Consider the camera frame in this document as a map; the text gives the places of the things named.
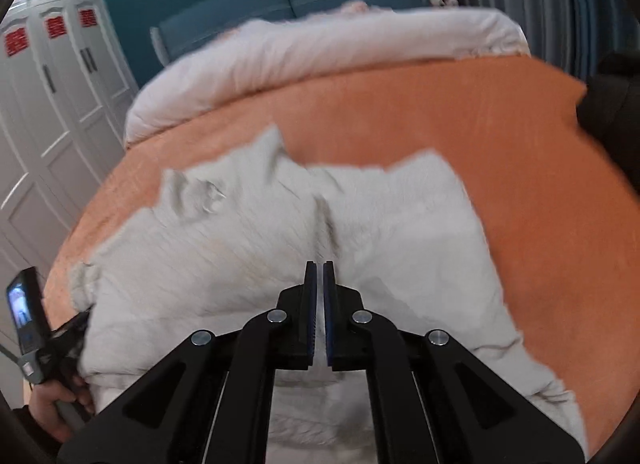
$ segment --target device screen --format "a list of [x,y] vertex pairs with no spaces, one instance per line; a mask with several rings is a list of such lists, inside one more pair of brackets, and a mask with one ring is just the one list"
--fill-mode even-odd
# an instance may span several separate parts
[[26,326],[31,321],[31,312],[27,302],[27,295],[22,289],[22,284],[16,284],[9,290],[9,304],[14,316],[15,326],[18,329]]

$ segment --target orange mattress cover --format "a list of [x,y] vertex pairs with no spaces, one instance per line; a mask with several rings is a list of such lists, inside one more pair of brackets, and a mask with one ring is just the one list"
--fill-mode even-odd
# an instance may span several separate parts
[[66,274],[183,169],[277,123],[302,164],[389,166],[436,149],[466,185],[526,348],[574,390],[596,451],[640,388],[640,207],[582,134],[584,86],[525,57],[381,67],[257,94],[130,149],[49,275],[54,323]]

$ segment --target white wardrobe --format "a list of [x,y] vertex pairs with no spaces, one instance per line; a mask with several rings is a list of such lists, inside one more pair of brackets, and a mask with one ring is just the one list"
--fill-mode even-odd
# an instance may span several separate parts
[[1,333],[15,340],[6,285],[27,266],[44,282],[124,155],[125,115],[138,88],[104,0],[15,0],[0,36],[2,343]]

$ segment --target white fabric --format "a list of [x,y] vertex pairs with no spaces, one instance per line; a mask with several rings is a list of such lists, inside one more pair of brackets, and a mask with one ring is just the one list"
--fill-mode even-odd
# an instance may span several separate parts
[[[273,307],[307,260],[335,261],[338,281],[400,329],[452,333],[586,448],[574,394],[527,355],[449,165],[427,152],[388,171],[303,168],[276,129],[165,173],[156,206],[74,269],[76,307],[94,304],[81,370],[98,409],[194,330],[237,330]],[[375,462],[366,379],[323,364],[321,308],[317,325],[314,367],[276,376],[269,462]]]
[[164,69],[127,113],[130,143],[232,99],[314,76],[427,58],[529,54],[516,22],[494,9],[372,11],[250,21]]

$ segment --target human hand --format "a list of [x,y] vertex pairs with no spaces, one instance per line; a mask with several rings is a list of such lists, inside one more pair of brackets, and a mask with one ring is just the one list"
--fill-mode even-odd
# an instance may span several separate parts
[[77,400],[89,414],[95,414],[94,400],[87,384],[80,376],[74,377],[74,384],[81,387],[77,394],[65,388],[59,381],[36,384],[31,392],[31,400],[29,401],[31,417],[39,427],[58,442],[68,441],[73,435],[73,431],[60,417],[55,405],[57,400],[64,402]]

